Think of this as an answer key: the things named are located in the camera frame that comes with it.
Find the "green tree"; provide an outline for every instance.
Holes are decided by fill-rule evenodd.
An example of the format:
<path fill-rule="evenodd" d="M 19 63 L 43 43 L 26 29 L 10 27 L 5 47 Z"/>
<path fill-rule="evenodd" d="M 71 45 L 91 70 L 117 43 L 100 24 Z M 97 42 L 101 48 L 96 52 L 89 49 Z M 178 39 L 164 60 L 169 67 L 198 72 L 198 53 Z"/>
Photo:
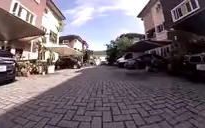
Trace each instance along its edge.
<path fill-rule="evenodd" d="M 85 50 L 83 52 L 83 63 L 87 63 L 90 60 L 90 56 L 93 55 L 93 51 L 91 50 Z"/>
<path fill-rule="evenodd" d="M 117 38 L 115 41 L 112 40 L 110 44 L 106 44 L 106 54 L 108 63 L 110 65 L 114 64 L 119 57 L 123 56 L 127 48 L 132 45 L 132 42 L 132 40 L 124 37 Z"/>

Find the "paved driveway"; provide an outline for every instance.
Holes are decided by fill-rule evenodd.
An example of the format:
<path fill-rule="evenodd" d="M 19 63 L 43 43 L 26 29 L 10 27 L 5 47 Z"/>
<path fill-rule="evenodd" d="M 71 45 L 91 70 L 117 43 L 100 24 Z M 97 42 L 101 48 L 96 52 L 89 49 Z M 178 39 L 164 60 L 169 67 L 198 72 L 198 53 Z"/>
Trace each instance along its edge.
<path fill-rule="evenodd" d="M 205 128 L 205 84 L 114 67 L 0 86 L 0 128 Z"/>

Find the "parked car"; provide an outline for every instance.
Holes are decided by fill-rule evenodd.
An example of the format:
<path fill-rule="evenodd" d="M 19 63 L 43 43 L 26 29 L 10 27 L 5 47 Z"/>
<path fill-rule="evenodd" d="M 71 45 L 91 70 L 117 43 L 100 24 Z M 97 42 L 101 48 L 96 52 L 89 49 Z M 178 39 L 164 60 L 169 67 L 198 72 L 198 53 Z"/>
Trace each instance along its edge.
<path fill-rule="evenodd" d="M 185 69 L 196 74 L 205 74 L 205 53 L 185 55 Z"/>
<path fill-rule="evenodd" d="M 15 65 L 14 55 L 0 49 L 0 83 L 15 80 Z"/>
<path fill-rule="evenodd" d="M 145 61 L 143 61 L 140 57 L 129 60 L 125 67 L 127 69 L 144 69 L 146 67 Z"/>
<path fill-rule="evenodd" d="M 119 68 L 124 68 L 125 64 L 131 60 L 133 58 L 133 54 L 132 53 L 127 53 L 124 56 L 122 56 L 121 58 L 119 58 L 117 60 L 117 65 Z"/>
<path fill-rule="evenodd" d="M 82 67 L 81 61 L 77 57 L 60 57 L 56 63 L 56 69 L 72 68 L 80 69 Z"/>
<path fill-rule="evenodd" d="M 167 61 L 165 58 L 155 54 L 144 54 L 135 59 L 129 60 L 125 64 L 127 69 L 166 69 Z"/>

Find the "sky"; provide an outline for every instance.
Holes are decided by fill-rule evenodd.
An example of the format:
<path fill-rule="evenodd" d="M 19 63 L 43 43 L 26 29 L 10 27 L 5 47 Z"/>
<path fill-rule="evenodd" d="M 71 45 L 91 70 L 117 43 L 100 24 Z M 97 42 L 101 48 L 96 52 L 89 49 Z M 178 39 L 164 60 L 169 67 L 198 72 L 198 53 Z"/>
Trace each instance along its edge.
<path fill-rule="evenodd" d="M 54 0 L 65 15 L 60 36 L 79 35 L 91 50 L 106 50 L 106 44 L 123 33 L 144 33 L 139 12 L 149 0 Z"/>

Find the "license plate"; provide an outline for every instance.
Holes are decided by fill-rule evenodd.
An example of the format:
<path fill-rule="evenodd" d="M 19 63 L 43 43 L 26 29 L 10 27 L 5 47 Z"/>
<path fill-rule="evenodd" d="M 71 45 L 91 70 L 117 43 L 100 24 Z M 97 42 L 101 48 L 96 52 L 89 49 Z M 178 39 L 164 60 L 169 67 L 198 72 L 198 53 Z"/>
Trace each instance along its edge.
<path fill-rule="evenodd" d="M 6 72 L 6 66 L 0 66 L 0 72 Z"/>
<path fill-rule="evenodd" d="M 197 64 L 196 65 L 197 70 L 199 71 L 205 71 L 205 64 Z"/>

